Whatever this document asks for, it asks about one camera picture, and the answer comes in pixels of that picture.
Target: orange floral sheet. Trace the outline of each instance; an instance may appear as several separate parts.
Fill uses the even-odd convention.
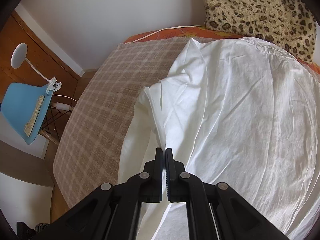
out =
[[[127,38],[124,43],[143,38],[153,32],[154,31],[131,36]],[[183,28],[177,28],[177,29],[162,30],[140,41],[155,41],[155,40],[169,39],[172,37],[190,37],[190,38],[202,37],[202,38],[212,38],[212,39],[221,40],[221,39],[238,39],[238,38],[242,38],[243,36],[238,34],[233,34],[233,33],[212,31],[201,26],[201,27],[183,27]],[[303,63],[309,66],[316,73],[320,74],[320,67],[317,64],[315,63],[307,64],[298,58],[297,60],[300,63]]]

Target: white clamp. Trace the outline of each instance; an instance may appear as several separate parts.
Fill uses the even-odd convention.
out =
[[[45,92],[48,94],[50,90],[55,92],[55,91],[58,91],[60,88],[61,88],[61,82],[57,83],[57,79],[53,77],[52,80],[50,80],[47,90]]]

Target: brown checkered bedspread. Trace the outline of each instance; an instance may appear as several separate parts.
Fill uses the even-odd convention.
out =
[[[122,143],[141,89],[167,76],[189,39],[119,44],[97,71],[71,114],[53,164],[69,207],[104,182],[116,184]]]

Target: white cable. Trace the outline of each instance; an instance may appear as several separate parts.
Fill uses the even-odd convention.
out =
[[[63,96],[63,95],[56,95],[56,94],[52,94],[51,96],[59,96],[59,97],[70,98],[70,97],[67,97],[67,96]]]
[[[42,75],[30,62],[30,60],[28,60],[27,58],[24,59],[26,62],[29,63],[29,65],[40,75],[42,76],[45,80],[47,80],[48,82],[50,82],[51,80],[47,79],[44,75]]]
[[[136,42],[136,41],[141,41],[141,40],[143,40],[143,39],[145,39],[145,38],[147,38],[147,37],[149,37],[149,36],[151,36],[151,35],[153,35],[153,34],[156,34],[156,33],[160,32],[160,31],[163,31],[163,30],[178,29],[178,28],[186,28],[186,27],[201,27],[201,25],[177,26],[177,27],[164,28],[164,29],[161,29],[161,30],[155,31],[155,32],[153,32],[153,33],[150,33],[150,34],[148,34],[148,35],[146,35],[146,36],[144,36],[144,37],[142,37],[142,38],[140,38],[140,39],[137,39],[137,40],[135,40],[135,41],[129,41],[129,42],[126,42],[126,44],[128,44],[128,43],[134,43],[134,42]]]

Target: lamp head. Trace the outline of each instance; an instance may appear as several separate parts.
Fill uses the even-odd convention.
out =
[[[24,59],[26,58],[28,51],[28,46],[25,43],[20,43],[14,52],[12,53],[11,57],[11,66],[15,69],[21,66]]]

